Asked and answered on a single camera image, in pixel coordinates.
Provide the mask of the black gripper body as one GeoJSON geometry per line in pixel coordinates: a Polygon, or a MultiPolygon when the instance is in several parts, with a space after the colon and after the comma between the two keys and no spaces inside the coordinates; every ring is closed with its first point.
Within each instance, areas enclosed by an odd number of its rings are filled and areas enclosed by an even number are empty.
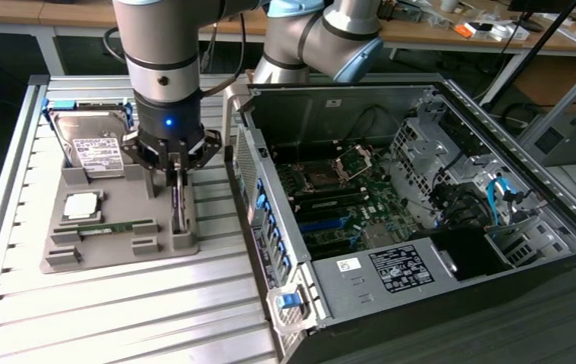
{"type": "Polygon", "coordinates": [[[140,128],[163,140],[184,141],[195,146],[204,136],[200,122],[201,91],[195,90],[183,100],[157,102],[133,92],[140,128]]]}

